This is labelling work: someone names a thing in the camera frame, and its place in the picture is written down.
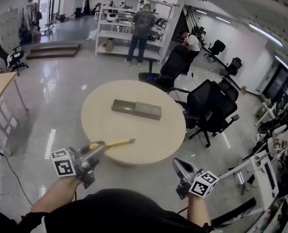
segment hair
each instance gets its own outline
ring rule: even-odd
[[[149,10],[151,10],[151,6],[150,6],[149,3],[144,4],[143,9],[144,9],[144,8],[149,8]]]
[[[178,33],[178,35],[179,35],[179,36],[182,36],[183,33],[189,33],[189,32],[188,32],[188,30],[183,29],[183,30],[181,30],[181,31]]]

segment cardboard box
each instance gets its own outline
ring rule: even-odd
[[[106,43],[106,52],[111,52],[114,49],[114,39],[109,38]]]

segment jeans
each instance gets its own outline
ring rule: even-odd
[[[129,49],[129,54],[128,57],[126,58],[126,61],[132,61],[132,57],[134,54],[134,50],[136,48],[137,42],[139,41],[139,47],[138,47],[138,57],[137,57],[137,62],[142,63],[143,62],[143,57],[144,57],[144,51],[147,43],[147,38],[138,38],[136,36],[132,36],[132,41]]]
[[[186,56],[186,66],[185,66],[185,69],[183,70],[183,73],[188,73],[189,72],[189,68],[190,68],[190,65],[191,63],[193,62],[193,59],[195,57],[198,56],[200,51],[193,51],[193,50],[190,50],[188,53],[187,53],[187,56]]]

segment person in gray shirt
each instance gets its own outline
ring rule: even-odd
[[[129,49],[129,54],[126,59],[127,65],[129,66],[132,61],[134,50],[137,42],[139,41],[137,66],[141,67],[143,62],[144,51],[147,43],[147,37],[154,26],[154,15],[150,12],[150,5],[146,3],[143,7],[143,11],[138,11],[133,19],[135,28],[133,31],[132,41]]]

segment black office chair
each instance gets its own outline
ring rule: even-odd
[[[211,53],[205,53],[204,56],[207,55],[207,59],[209,60],[210,58],[213,58],[213,62],[216,61],[216,56],[215,55],[219,55],[220,52],[224,51],[226,46],[225,44],[223,44],[220,40],[215,41],[214,45],[211,47],[211,43],[210,46],[208,47],[208,50]]]
[[[4,60],[7,69],[11,69],[12,71],[17,70],[17,75],[19,76],[18,68],[19,67],[26,67],[29,68],[28,65],[24,64],[24,62],[21,62],[20,59],[23,58],[24,56],[24,51],[17,51],[17,46],[16,48],[13,49],[14,53],[9,55],[0,45],[0,58]]]
[[[229,123],[226,121],[226,118],[237,110],[237,105],[227,94],[221,92],[216,82],[206,80],[191,92],[173,87],[168,93],[173,90],[188,93],[187,103],[176,102],[185,109],[183,114],[186,128],[193,129],[195,126],[200,128],[189,139],[203,132],[207,140],[207,148],[211,145],[207,132],[212,132],[213,136],[216,136],[217,132],[222,133],[239,119],[239,115],[236,114],[231,117]]]
[[[218,83],[218,86],[223,93],[227,94],[232,99],[232,101],[237,101],[239,91],[232,84],[230,84],[228,80],[225,78],[222,79],[222,81]]]
[[[227,66],[225,67],[226,71],[228,72],[228,76],[229,75],[236,76],[237,70],[241,66],[242,66],[241,59],[238,57],[233,58],[231,64],[228,66],[228,63],[227,63]]]
[[[187,52],[188,49],[186,47],[177,45],[161,68],[160,74],[141,72],[138,74],[138,79],[167,92],[171,87],[174,87],[175,79],[184,70]]]

